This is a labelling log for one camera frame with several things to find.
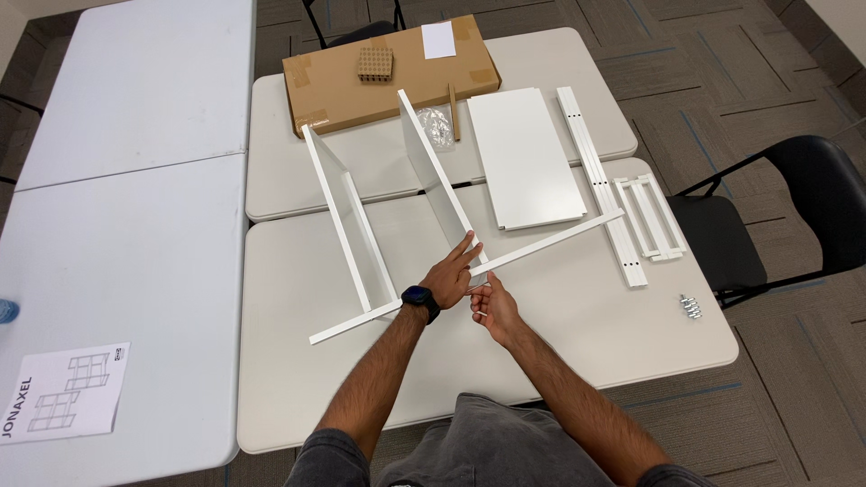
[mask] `white table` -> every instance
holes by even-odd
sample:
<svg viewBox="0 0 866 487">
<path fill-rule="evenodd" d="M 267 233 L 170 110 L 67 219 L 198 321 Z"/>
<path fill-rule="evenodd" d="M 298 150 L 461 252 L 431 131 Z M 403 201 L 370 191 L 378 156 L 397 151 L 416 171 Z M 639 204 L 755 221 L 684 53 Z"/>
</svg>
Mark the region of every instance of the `white table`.
<svg viewBox="0 0 866 487">
<path fill-rule="evenodd" d="M 114 431 L 0 447 L 2 485 L 115 485 L 237 452 L 245 154 L 17 192 L 0 402 L 21 358 L 131 341 Z"/>
<path fill-rule="evenodd" d="M 247 149 L 252 0 L 81 14 L 17 192 Z"/>
<path fill-rule="evenodd" d="M 640 159 L 604 163 L 611 179 L 650 171 Z M 591 194 L 583 169 L 572 169 Z M 496 228 L 487 185 L 456 190 L 488 257 L 568 228 Z M 586 200 L 589 213 L 598 208 Z M 425 196 L 366 205 L 394 286 L 417 284 L 449 246 Z M 597 387 L 618 386 L 734 361 L 738 347 L 691 252 L 646 263 L 649 287 L 629 289 L 602 229 L 497 270 L 520 314 Z M 360 314 L 346 260 L 326 212 L 257 224 L 247 234 L 237 438 L 250 453 L 300 445 L 364 351 L 385 328 L 374 321 L 316 346 L 307 337 Z M 700 303 L 693 321 L 680 294 Z M 386 428 L 454 412 L 456 395 L 507 404 L 539 397 L 508 353 L 474 323 L 464 298 L 428 327 L 412 356 Z"/>
<path fill-rule="evenodd" d="M 572 166 L 579 156 L 556 100 L 558 87 L 574 87 L 601 160 L 635 153 L 637 139 L 576 30 L 545 30 L 485 44 L 502 77 L 501 90 L 541 89 Z M 457 112 L 462 140 L 454 152 L 439 154 L 439 160 L 452 184 L 483 181 L 466 101 L 457 102 Z M 515 136 L 520 123 L 514 121 Z M 398 117 L 327 133 L 322 139 L 352 171 L 365 203 L 410 196 L 421 189 L 406 157 Z M 250 119 L 247 216 L 261 222 L 324 209 L 325 197 L 307 147 L 292 133 L 283 76 L 259 78 L 253 85 Z"/>
</svg>

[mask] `right hand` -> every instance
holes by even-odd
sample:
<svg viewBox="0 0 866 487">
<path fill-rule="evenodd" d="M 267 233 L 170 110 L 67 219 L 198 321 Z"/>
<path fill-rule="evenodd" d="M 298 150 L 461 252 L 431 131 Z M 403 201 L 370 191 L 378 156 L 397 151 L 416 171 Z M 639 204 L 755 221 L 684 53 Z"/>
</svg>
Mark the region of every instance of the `right hand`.
<svg viewBox="0 0 866 487">
<path fill-rule="evenodd" d="M 488 272 L 488 282 L 489 286 L 479 286 L 468 292 L 472 295 L 472 319 L 483 325 L 497 343 L 510 349 L 530 328 L 517 312 L 517 301 L 492 270 Z"/>
</svg>

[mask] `chair seat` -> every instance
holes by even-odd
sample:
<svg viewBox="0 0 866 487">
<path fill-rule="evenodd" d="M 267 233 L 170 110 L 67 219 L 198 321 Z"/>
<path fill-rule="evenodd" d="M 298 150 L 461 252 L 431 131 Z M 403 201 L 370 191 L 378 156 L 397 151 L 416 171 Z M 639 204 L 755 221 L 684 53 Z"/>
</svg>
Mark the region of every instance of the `chair seat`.
<svg viewBox="0 0 866 487">
<path fill-rule="evenodd" d="M 394 30 L 394 25 L 392 23 L 386 20 L 380 20 L 358 30 L 354 30 L 345 36 L 337 37 L 333 41 L 330 41 L 327 47 L 333 48 L 336 46 L 342 46 L 343 44 L 348 44 L 350 42 L 364 41 L 371 37 L 384 36 L 385 34 L 393 34 L 394 32 L 396 32 L 396 30 Z"/>
<path fill-rule="evenodd" d="M 669 196 L 667 200 L 713 291 L 766 284 L 764 264 L 730 200 L 721 196 Z"/>
</svg>

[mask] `left hand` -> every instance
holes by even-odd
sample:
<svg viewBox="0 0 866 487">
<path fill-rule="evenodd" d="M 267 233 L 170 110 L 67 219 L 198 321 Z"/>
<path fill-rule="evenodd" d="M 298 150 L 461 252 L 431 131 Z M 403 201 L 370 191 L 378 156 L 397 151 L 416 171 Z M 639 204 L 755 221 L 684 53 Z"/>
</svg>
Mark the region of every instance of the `left hand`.
<svg viewBox="0 0 866 487">
<path fill-rule="evenodd" d="M 433 293 L 433 299 L 436 300 L 439 308 L 451 308 L 466 294 L 470 278 L 469 263 L 481 253 L 481 242 L 466 252 L 474 235 L 475 233 L 470 230 L 448 256 L 430 268 L 430 272 L 418 284 Z"/>
</svg>

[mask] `cardboard box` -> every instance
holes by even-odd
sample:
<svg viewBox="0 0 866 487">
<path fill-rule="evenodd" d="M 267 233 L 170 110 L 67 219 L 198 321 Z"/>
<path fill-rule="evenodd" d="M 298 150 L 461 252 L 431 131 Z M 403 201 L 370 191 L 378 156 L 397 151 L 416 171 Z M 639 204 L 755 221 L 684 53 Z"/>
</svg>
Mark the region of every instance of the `cardboard box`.
<svg viewBox="0 0 866 487">
<path fill-rule="evenodd" d="M 415 108 L 448 103 L 449 83 L 458 100 L 498 90 L 502 79 L 475 18 L 451 19 L 451 28 L 457 53 L 451 57 L 424 59 L 418 27 L 282 60 L 294 134 L 303 139 L 304 124 L 322 134 L 400 115 L 399 89 Z M 363 47 L 394 50 L 390 81 L 358 78 Z"/>
</svg>

